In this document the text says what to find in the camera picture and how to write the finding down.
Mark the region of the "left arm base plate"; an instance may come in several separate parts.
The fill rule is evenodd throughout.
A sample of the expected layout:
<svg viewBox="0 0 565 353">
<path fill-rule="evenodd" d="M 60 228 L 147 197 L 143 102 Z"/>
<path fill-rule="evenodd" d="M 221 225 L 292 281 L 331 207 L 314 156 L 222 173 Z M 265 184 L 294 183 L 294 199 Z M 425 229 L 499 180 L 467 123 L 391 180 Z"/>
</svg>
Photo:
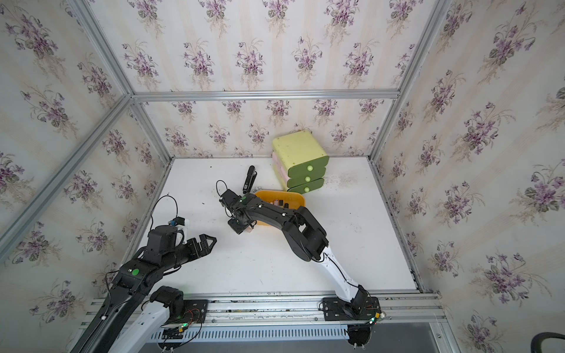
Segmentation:
<svg viewBox="0 0 565 353">
<path fill-rule="evenodd" d="M 159 317 L 160 325 L 203 324 L 210 302 L 206 299 L 184 300 L 183 304 L 163 304 L 149 301 L 143 309 L 150 319 Z"/>
</svg>

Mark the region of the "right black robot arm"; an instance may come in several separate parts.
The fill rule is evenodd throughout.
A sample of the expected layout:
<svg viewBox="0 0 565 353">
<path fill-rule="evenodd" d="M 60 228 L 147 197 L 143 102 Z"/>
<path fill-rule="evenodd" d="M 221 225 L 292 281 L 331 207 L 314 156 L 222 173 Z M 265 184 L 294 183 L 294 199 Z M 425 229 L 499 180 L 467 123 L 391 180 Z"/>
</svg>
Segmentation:
<svg viewBox="0 0 565 353">
<path fill-rule="evenodd" d="M 333 281 L 335 295 L 348 316 L 358 316 L 367 307 L 369 292 L 343 269 L 330 248 L 327 232 L 309 209 L 276 206 L 254 194 L 240 196 L 231 189 L 220 195 L 219 202 L 228 212 L 234 232 L 240 234 L 263 222 L 282 232 L 299 259 L 319 264 Z"/>
</svg>

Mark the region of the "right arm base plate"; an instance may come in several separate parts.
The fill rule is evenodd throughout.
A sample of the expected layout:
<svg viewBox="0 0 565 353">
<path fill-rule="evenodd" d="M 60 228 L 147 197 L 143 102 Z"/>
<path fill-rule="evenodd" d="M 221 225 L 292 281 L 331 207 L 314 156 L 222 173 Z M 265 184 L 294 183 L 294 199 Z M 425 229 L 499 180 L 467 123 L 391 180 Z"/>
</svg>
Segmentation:
<svg viewBox="0 0 565 353">
<path fill-rule="evenodd" d="M 361 321 L 375 323 L 385 318 L 378 298 L 367 297 L 363 304 L 348 303 L 338 297 L 323 298 L 318 309 L 326 322 Z"/>
</svg>

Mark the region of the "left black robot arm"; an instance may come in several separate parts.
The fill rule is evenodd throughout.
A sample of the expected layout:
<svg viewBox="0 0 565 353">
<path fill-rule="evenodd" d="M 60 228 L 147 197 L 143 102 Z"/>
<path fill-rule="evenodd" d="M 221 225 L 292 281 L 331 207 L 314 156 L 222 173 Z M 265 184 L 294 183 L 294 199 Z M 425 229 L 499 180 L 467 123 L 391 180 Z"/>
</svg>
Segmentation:
<svg viewBox="0 0 565 353">
<path fill-rule="evenodd" d="M 168 322 L 179 323 L 190 312 L 184 293 L 153 288 L 165 275 L 212 253 L 217 238 L 183 236 L 181 226 L 151 229 L 147 245 L 116 271 L 107 297 L 73 352 L 138 352 L 151 334 Z"/>
</svg>

